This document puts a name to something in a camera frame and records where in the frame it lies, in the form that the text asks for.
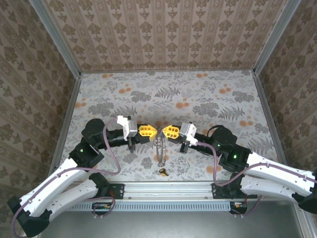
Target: wallpaper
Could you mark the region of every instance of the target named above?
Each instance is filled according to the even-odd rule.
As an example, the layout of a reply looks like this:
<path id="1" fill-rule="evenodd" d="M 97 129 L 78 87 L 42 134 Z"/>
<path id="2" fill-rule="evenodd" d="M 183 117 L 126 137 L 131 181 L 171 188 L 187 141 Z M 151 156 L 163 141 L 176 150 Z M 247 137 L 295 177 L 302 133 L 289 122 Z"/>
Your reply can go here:
<path id="1" fill-rule="evenodd" d="M 12 237 L 7 200 L 48 174 L 73 84 L 29 2 L 1 0 L 0 237 Z"/>
<path id="2" fill-rule="evenodd" d="M 317 167 L 317 1 L 302 1 L 260 74 L 290 165 Z"/>
<path id="3" fill-rule="evenodd" d="M 81 71 L 253 68 L 286 0 L 44 0 Z"/>
<path id="4" fill-rule="evenodd" d="M 137 123 L 149 123 L 158 131 L 167 125 L 192 121 L 197 133 L 207 134 L 217 124 L 238 137 L 237 143 L 277 161 L 253 76 L 247 71 L 198 71 L 82 74 L 82 83 L 72 116 L 62 162 L 80 142 L 81 131 L 93 118 L 105 122 L 118 115 L 131 116 Z M 112 124 L 111 129 L 120 129 Z M 153 142 L 113 149 L 121 173 L 106 176 L 110 181 L 213 180 L 213 158 L 197 151 L 179 153 L 180 145 L 158 133 Z M 98 169 L 116 171 L 109 152 Z M 165 168 L 168 176 L 159 170 Z M 217 177 L 230 173 L 217 167 Z"/>

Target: purple cable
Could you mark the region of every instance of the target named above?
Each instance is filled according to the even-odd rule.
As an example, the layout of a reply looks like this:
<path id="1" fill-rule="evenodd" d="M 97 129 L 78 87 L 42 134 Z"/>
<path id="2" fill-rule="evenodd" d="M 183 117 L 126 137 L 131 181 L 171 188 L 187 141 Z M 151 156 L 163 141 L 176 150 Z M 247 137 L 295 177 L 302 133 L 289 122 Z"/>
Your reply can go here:
<path id="1" fill-rule="evenodd" d="M 106 144 L 106 147 L 107 147 L 107 150 L 109 150 L 110 154 L 112 155 L 113 159 L 114 159 L 114 162 L 115 164 L 117 165 L 118 167 L 118 171 L 117 172 L 110 172 L 110 171 L 105 171 L 105 170 L 97 170 L 97 169 L 92 169 L 92 168 L 82 168 L 82 167 L 75 167 L 75 168 L 69 168 L 67 170 L 63 170 L 62 172 L 58 173 L 56 176 L 54 176 L 53 178 L 51 178 L 49 181 L 47 181 L 42 187 L 39 188 L 39 190 L 37 190 L 29 199 L 28 201 L 26 201 L 17 211 L 16 213 L 14 214 L 13 216 L 13 219 L 12 219 L 12 222 L 11 222 L 11 231 L 14 235 L 15 238 L 27 238 L 27 236 L 25 237 L 21 237 L 19 236 L 16 232 L 15 232 L 15 222 L 16 222 L 16 219 L 18 217 L 18 215 L 20 214 L 20 212 L 26 207 L 27 204 L 29 204 L 30 201 L 32 201 L 45 187 L 47 187 L 51 182 L 53 182 L 56 178 L 60 177 L 62 174 L 66 173 L 66 172 L 69 172 L 69 171 L 72 171 L 72 170 L 84 170 L 84 171 L 93 171 L 93 172 L 96 172 L 96 173 L 102 173 L 102 174 L 109 174 L 109 175 L 117 175 L 118 173 L 120 173 L 121 171 L 121 167 L 119 165 L 119 162 L 118 160 L 116 159 L 113 151 L 111 150 L 110 148 L 110 145 L 109 145 L 109 142 L 108 142 L 108 139 L 107 139 L 107 136 L 106 135 L 106 129 L 108 127 L 108 125 L 111 123 L 111 122 L 114 122 L 116 120 L 116 118 L 110 120 L 104 127 L 104 130 L 103 130 L 103 133 L 104 133 L 104 139 L 105 139 L 105 144 Z"/>
<path id="2" fill-rule="evenodd" d="M 105 214 L 101 215 L 101 216 L 105 217 L 105 216 L 109 215 L 109 213 L 114 209 L 115 199 L 113 197 L 98 197 L 98 198 L 90 198 L 90 199 L 87 199 L 86 201 L 96 201 L 96 200 L 100 200 L 100 199 L 111 199 L 112 200 L 112 206 L 110 207 L 110 209 Z M 102 204 L 96 204 L 94 206 L 93 214 L 95 216 L 101 217 L 101 216 L 96 214 L 96 208 L 100 207 L 100 206 L 102 206 Z"/>
<path id="3" fill-rule="evenodd" d="M 109 151 L 109 153 L 111 154 L 111 156 L 113 157 L 113 160 L 115 162 L 115 165 L 117 166 L 118 168 L 118 171 L 117 172 L 108 172 L 109 175 L 117 175 L 121 172 L 121 167 L 120 167 L 120 164 L 117 160 L 117 158 L 115 157 L 113 151 L 111 150 L 110 148 L 110 145 L 109 145 L 109 142 L 108 142 L 108 139 L 107 139 L 107 134 L 106 134 L 106 131 L 107 131 L 107 128 L 108 126 L 110 125 L 110 123 L 112 122 L 116 122 L 117 121 L 117 118 L 113 118 L 111 119 L 110 121 L 108 121 L 108 123 L 104 126 L 104 130 L 103 130 L 103 136 L 104 136 L 104 140 L 105 140 L 105 144 L 106 144 L 106 147 L 107 147 L 107 150 Z"/>
<path id="4" fill-rule="evenodd" d="M 225 185 L 228 185 L 229 183 L 233 182 L 234 180 L 236 180 L 241 174 L 245 173 L 246 171 L 254 168 L 254 167 L 257 167 L 257 166 L 268 166 L 268 167 L 273 167 L 273 168 L 276 168 L 278 170 L 282 170 L 284 172 L 287 172 L 287 173 L 290 173 L 292 175 L 295 175 L 295 176 L 298 176 L 302 179 L 306 179 L 308 181 L 311 181 L 311 182 L 314 182 L 314 183 L 317 183 L 317 180 L 315 179 L 312 179 L 312 178 L 309 178 L 309 177 L 306 177 L 304 175 L 301 175 L 299 173 L 296 173 L 296 172 L 293 172 L 291 170 L 288 170 L 288 169 L 285 169 L 285 168 L 282 168 L 280 166 L 277 166 L 277 165 L 272 165 L 272 164 L 267 164 L 267 163 L 258 163 L 258 164 L 254 164 L 254 165 L 250 165 L 249 167 L 245 168 L 244 170 L 240 171 L 239 173 L 237 173 L 236 176 L 234 176 L 233 178 L 231 178 L 229 181 L 227 182 L 222 182 L 222 183 L 218 183 L 217 182 L 217 179 L 216 179 L 216 172 L 217 172 L 217 165 L 218 165 L 218 162 L 217 162 L 217 154 L 216 154 L 216 150 L 214 149 L 213 146 L 209 145 L 209 144 L 206 144 L 206 143 L 202 143 L 202 142 L 197 142 L 196 143 L 197 145 L 201 145 L 201 146 L 206 146 L 208 148 L 210 148 L 212 150 L 212 153 L 213 153 L 213 183 L 217 186 L 225 186 Z"/>
<path id="5" fill-rule="evenodd" d="M 255 211 L 255 209 L 258 207 L 258 205 L 259 205 L 259 203 L 260 203 L 260 201 L 261 201 L 262 198 L 263 198 L 262 196 L 259 196 L 259 197 L 258 197 L 258 200 L 257 200 L 257 202 L 256 202 L 256 204 L 254 205 L 254 207 L 253 207 L 249 212 L 246 212 L 245 214 L 241 214 L 240 212 L 238 212 L 237 210 L 234 210 L 234 209 L 231 209 L 231 211 L 234 211 L 235 213 L 237 213 L 237 215 L 241 215 L 241 217 L 242 217 L 242 216 L 250 215 L 250 214 L 253 213 L 253 212 Z"/>

